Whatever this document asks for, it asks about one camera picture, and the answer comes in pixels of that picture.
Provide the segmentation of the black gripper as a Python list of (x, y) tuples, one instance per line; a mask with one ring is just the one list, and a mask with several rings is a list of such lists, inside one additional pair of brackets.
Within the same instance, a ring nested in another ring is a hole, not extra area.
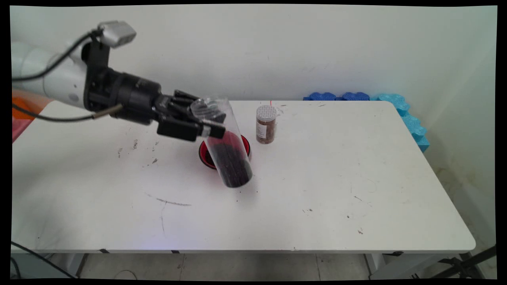
[(143, 125), (157, 121), (157, 134), (164, 137), (196, 141), (222, 139), (226, 133), (227, 115), (208, 99), (181, 90), (163, 95), (157, 82), (106, 66), (87, 66), (85, 109), (98, 113), (118, 105), (121, 108), (112, 117)]

